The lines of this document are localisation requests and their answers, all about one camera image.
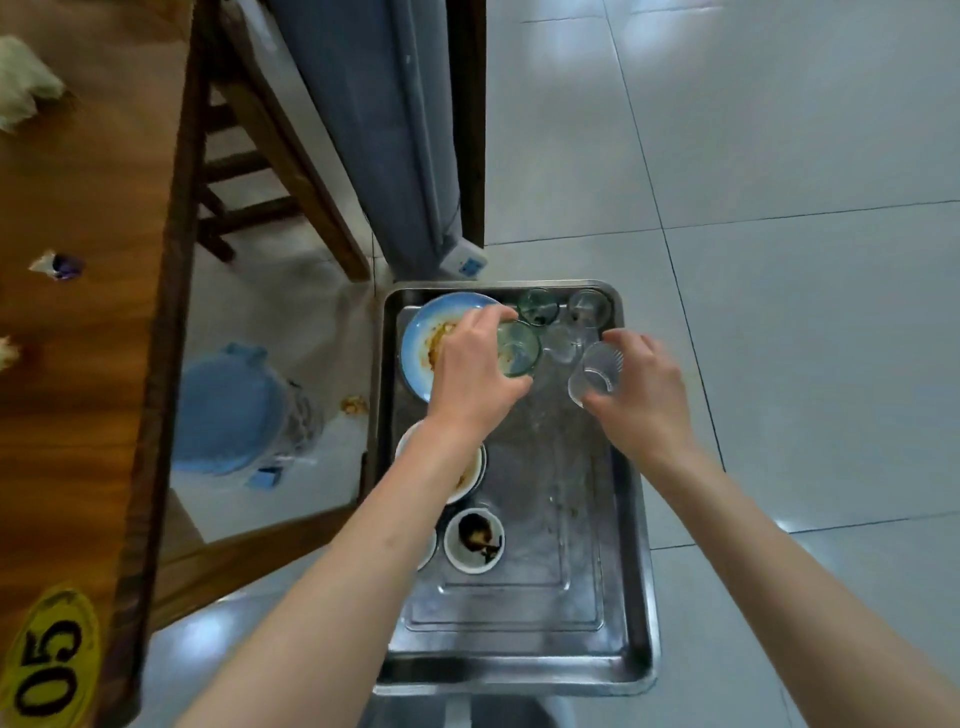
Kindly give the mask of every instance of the white bowl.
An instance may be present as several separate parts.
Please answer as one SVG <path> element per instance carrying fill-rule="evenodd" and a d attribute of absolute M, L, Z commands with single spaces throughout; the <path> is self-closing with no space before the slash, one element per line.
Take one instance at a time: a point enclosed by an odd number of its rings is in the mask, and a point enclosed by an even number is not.
<path fill-rule="evenodd" d="M 420 426 L 419 422 L 415 422 L 410 425 L 410 428 L 403 433 L 403 437 L 400 438 L 400 441 L 396 444 L 396 453 L 394 459 L 396 460 L 400 454 L 403 452 L 403 449 L 407 447 L 407 443 L 410 442 L 410 436 L 413 434 L 414 430 Z M 469 466 L 464 471 L 464 474 L 467 476 L 464 478 L 463 485 L 461 485 L 453 494 L 446 500 L 446 504 L 456 503 L 461 498 L 467 497 L 469 493 L 477 487 L 477 484 L 483 478 L 484 472 L 487 470 L 487 448 L 481 444 L 477 448 L 476 453 L 473 455 L 473 460 L 470 461 Z"/>
<path fill-rule="evenodd" d="M 487 563 L 482 553 L 469 550 L 460 540 L 460 521 L 463 520 L 464 516 L 471 513 L 483 516 L 490 522 L 493 542 L 500 544 L 500 549 L 489 563 Z M 489 571 L 500 563 L 506 547 L 507 540 L 503 532 L 503 523 L 486 508 L 466 508 L 450 519 L 450 523 L 444 532 L 444 553 L 446 554 L 446 558 L 450 560 L 450 563 L 453 564 L 458 571 L 462 571 L 463 573 L 478 574 Z"/>
<path fill-rule="evenodd" d="M 430 559 L 433 558 L 434 551 L 437 550 L 437 529 L 434 528 L 430 531 L 430 541 L 427 544 L 427 550 L 423 553 L 423 558 L 420 560 L 420 564 L 417 566 L 417 571 L 421 570 L 427 564 L 430 563 Z"/>

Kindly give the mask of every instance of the blue plate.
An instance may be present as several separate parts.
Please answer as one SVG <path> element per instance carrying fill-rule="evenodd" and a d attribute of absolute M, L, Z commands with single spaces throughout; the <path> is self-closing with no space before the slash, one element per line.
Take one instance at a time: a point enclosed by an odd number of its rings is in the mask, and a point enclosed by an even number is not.
<path fill-rule="evenodd" d="M 433 370 L 428 358 L 430 339 L 437 327 L 456 324 L 471 308 L 483 308 L 498 303 L 490 296 L 470 291 L 448 293 L 422 306 L 403 332 L 400 344 L 400 370 L 415 395 L 430 401 L 433 388 Z"/>

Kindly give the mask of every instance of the tiled floor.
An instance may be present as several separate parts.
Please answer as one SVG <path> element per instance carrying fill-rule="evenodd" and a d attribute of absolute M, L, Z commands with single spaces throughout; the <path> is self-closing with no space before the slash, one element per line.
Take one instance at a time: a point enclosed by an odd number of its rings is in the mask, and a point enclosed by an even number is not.
<path fill-rule="evenodd" d="M 488 5 L 484 278 L 612 283 L 628 326 L 680 359 L 698 435 L 728 471 L 960 681 L 960 5 Z M 312 334 L 335 338 L 336 318 L 296 315 L 330 302 L 284 285 L 278 314 L 271 284 L 201 263 L 195 299 L 221 293 L 191 320 L 191 351 L 223 339 L 229 310 L 241 333 L 272 336 L 284 365 L 309 375 L 323 362 L 331 397 L 363 389 L 363 335 L 349 361 L 329 360 Z M 289 272 L 275 261 L 273 280 Z M 370 295 L 331 290 L 344 310 Z M 347 483 L 334 468 L 322 487 L 342 497 Z M 660 679 L 638 697 L 576 700 L 581 724 L 800 728 L 699 548 L 644 495 Z M 230 496 L 203 495 L 229 524 L 209 533 L 272 512 Z M 283 508 L 321 502 L 305 482 Z M 142 725 L 168 725 L 312 558 L 155 637 Z"/>

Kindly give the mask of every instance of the wooden table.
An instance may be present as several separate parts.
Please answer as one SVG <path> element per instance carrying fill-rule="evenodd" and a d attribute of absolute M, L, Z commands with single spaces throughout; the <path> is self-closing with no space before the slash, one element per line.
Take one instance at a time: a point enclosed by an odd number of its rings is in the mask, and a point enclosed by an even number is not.
<path fill-rule="evenodd" d="M 135 714 L 144 659 L 203 148 L 181 109 L 189 119 L 207 93 L 187 12 L 0 0 L 0 36 L 24 39 L 69 89 L 0 133 L 0 336 L 22 347 L 0 373 L 0 654 L 46 590 L 85 595 L 103 662 L 83 722 Z M 82 258 L 83 275 L 29 271 L 46 250 Z M 68 657 L 64 634 L 50 651 Z"/>

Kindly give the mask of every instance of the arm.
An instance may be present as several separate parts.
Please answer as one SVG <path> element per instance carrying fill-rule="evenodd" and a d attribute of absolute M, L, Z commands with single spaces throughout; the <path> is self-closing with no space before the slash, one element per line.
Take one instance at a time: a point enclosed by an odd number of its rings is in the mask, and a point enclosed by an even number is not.
<path fill-rule="evenodd" d="M 960 692 L 780 530 L 695 442 L 680 369 L 623 329 L 613 397 L 584 405 L 676 511 L 810 726 L 956 726 Z"/>
<path fill-rule="evenodd" d="M 257 627 L 179 728 L 356 724 L 446 497 L 530 388 L 496 366 L 504 306 L 444 340 L 427 417 L 324 556 Z"/>

